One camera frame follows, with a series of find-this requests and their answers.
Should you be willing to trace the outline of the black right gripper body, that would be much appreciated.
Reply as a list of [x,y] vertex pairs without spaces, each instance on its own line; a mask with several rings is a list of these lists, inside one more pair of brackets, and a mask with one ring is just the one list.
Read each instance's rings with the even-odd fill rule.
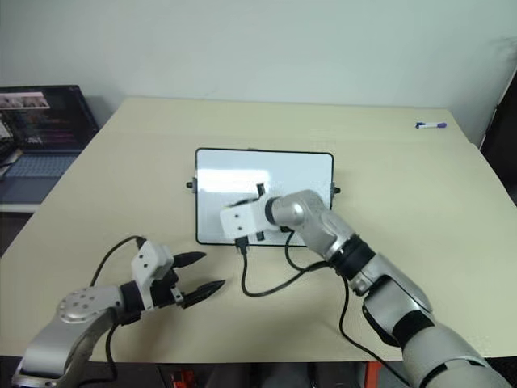
[[[258,190],[258,199],[260,199],[265,194],[264,183],[258,183],[257,190]],[[264,233],[262,231],[257,232],[256,237],[259,242],[262,242],[265,239]]]

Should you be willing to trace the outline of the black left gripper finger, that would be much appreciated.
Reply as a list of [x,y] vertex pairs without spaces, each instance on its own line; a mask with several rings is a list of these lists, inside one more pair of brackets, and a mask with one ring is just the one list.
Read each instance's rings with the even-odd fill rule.
[[174,256],[173,267],[185,268],[203,259],[205,256],[206,253],[202,251],[191,251],[177,254]]
[[192,307],[209,297],[223,287],[225,280],[214,280],[199,286],[195,291],[183,295],[183,308]]

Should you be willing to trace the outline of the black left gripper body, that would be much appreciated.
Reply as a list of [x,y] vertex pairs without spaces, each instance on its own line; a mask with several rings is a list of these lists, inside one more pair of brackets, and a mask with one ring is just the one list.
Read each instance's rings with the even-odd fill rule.
[[178,289],[179,277],[173,269],[169,269],[161,279],[151,284],[151,298],[155,308],[177,305],[184,307],[184,294]]

